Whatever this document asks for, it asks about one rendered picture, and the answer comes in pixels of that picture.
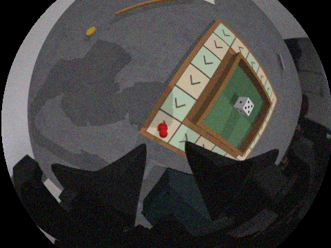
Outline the grey die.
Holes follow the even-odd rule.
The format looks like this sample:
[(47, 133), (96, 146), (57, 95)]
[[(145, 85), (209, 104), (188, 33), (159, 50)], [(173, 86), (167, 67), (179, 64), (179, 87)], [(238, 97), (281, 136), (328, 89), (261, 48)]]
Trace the grey die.
[(237, 102), (234, 104), (234, 108), (238, 113), (249, 116), (251, 110), (253, 110), (253, 102), (248, 97), (238, 97)]

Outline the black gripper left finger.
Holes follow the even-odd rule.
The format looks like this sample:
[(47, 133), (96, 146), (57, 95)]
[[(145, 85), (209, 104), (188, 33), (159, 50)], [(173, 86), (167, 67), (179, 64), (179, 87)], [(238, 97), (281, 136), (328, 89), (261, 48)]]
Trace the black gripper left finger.
[(124, 229), (133, 231), (138, 200), (146, 168), (146, 143), (123, 155), (99, 171), (86, 171), (52, 163), (53, 174), (61, 186), (98, 200)]

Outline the red game pawn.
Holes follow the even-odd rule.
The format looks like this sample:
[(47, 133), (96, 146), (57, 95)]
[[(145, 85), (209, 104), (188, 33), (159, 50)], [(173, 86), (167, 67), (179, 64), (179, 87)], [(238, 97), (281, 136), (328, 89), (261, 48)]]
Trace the red game pawn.
[(168, 135), (168, 125), (166, 125), (165, 123), (160, 123), (158, 125), (158, 130), (160, 131), (159, 135), (161, 138), (165, 138)]

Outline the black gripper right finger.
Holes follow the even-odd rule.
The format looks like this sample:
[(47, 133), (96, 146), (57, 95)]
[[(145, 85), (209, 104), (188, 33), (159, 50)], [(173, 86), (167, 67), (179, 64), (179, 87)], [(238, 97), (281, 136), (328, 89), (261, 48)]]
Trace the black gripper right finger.
[(185, 154), (212, 221), (224, 213), (242, 192), (249, 178), (276, 162), (279, 149), (271, 149), (248, 160), (234, 160), (185, 142)]

